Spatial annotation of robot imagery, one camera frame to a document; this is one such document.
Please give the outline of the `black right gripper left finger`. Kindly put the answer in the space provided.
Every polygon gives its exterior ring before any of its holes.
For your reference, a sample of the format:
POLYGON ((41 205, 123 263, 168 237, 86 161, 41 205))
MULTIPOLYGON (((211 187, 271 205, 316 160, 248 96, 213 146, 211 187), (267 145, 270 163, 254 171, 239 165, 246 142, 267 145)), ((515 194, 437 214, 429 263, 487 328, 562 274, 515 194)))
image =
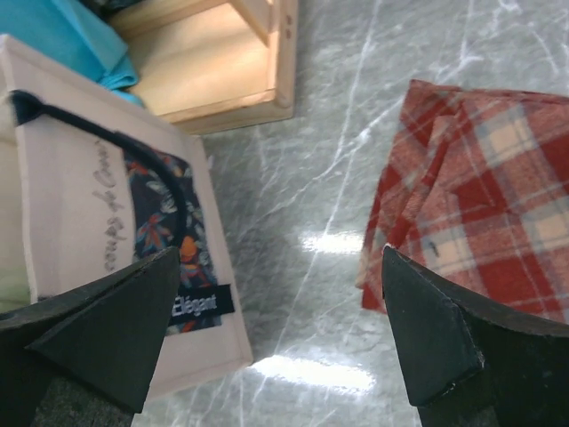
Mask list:
POLYGON ((167 248, 1 316, 3 426, 129 426, 140 413, 179 286, 167 248))

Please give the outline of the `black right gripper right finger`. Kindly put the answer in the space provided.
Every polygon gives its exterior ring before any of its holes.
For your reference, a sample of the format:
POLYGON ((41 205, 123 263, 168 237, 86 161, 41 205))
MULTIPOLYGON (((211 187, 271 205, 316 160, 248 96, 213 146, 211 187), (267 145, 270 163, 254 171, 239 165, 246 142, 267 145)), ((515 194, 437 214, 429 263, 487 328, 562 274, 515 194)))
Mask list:
POLYGON ((382 286, 424 426, 566 426, 568 326, 513 310, 387 247, 382 286))

